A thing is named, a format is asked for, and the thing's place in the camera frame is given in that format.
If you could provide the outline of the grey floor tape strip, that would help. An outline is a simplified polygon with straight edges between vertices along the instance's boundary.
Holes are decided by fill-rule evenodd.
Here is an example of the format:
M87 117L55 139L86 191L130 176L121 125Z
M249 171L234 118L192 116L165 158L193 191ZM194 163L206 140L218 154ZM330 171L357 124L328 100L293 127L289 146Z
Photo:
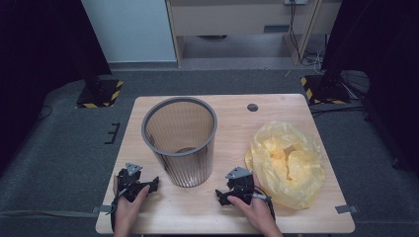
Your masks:
M63 218L96 218L96 212L55 211L55 210L11 210L0 211L0 216L7 217L63 217Z

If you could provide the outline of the light wooden desk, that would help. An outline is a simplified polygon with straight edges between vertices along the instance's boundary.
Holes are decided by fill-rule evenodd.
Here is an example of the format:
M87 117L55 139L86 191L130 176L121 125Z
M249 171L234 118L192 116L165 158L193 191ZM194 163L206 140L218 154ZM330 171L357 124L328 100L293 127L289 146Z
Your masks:
M329 35L343 0L165 0L177 60L190 36L281 34L294 64Z

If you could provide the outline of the black curtain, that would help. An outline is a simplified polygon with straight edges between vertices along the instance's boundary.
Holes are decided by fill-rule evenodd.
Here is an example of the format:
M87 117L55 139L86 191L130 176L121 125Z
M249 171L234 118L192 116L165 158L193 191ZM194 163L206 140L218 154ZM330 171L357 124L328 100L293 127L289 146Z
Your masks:
M82 0L0 0L0 175L32 130L46 95L111 72Z
M365 103L394 166L419 178L419 0L342 0L322 69L368 76Z

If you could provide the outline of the person's right hand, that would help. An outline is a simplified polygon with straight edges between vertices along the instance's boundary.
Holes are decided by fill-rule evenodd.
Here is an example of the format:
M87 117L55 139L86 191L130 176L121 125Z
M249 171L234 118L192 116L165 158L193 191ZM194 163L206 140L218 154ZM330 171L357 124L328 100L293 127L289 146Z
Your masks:
M268 205L262 199L253 197L250 204L243 202L238 197L229 196L228 199L246 216L250 224L260 232L268 229L279 229Z

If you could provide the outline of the yellow plastic trash bag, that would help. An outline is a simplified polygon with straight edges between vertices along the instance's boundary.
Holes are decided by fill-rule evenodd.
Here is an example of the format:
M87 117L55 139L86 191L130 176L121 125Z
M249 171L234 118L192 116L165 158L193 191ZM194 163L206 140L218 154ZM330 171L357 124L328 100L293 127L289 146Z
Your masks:
M322 158L312 136L288 122L274 120L254 134L244 160L273 203L306 209L325 182Z

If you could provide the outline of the person's left hand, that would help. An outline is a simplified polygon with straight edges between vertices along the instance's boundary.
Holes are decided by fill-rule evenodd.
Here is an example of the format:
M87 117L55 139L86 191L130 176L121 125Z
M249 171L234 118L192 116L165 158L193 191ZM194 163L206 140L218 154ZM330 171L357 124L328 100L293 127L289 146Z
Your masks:
M148 195L149 187L143 188L133 202L118 194L118 179L114 178L114 191L118 197L117 208L114 211L114 234L131 234L140 208Z

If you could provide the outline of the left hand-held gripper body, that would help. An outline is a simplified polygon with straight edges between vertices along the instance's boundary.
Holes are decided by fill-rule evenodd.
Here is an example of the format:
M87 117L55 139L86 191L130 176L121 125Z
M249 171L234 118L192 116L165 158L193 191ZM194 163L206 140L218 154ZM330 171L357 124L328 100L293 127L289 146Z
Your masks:
M142 167L132 163L126 163L118 173L118 194L124 196L129 202L133 202L145 184L139 181Z

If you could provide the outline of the grey ribbed trash bin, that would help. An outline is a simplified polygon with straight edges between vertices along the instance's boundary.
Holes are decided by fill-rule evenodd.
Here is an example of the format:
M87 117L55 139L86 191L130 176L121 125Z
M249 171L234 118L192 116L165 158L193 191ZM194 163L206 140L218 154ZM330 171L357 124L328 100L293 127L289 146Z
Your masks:
M141 125L145 144L171 182L196 187L212 172L217 116L201 99L175 97L150 109Z

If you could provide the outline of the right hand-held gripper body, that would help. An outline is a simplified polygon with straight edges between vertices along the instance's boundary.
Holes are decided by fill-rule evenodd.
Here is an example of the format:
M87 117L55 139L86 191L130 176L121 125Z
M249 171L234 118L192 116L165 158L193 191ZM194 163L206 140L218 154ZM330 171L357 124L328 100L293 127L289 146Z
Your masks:
M235 167L225 175L229 196L240 198L245 203L251 202L254 193L253 173L242 167Z

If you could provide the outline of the black stand base striped edge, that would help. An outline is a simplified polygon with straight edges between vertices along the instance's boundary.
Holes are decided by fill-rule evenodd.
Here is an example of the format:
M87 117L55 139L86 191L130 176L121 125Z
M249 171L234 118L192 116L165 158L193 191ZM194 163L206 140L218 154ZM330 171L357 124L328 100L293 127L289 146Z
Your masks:
M328 85L321 75L305 75L300 79L309 104L348 104L350 96L340 83Z
M85 86L76 101L76 107L79 109L111 107L116 102L123 84L121 80L102 80L97 89Z

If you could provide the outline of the white cabinet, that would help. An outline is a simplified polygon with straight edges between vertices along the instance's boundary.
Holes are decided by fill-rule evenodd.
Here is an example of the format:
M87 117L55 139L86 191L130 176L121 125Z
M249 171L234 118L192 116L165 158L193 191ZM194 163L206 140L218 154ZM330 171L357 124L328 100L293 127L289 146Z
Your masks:
M81 0L110 63L175 62L165 0Z

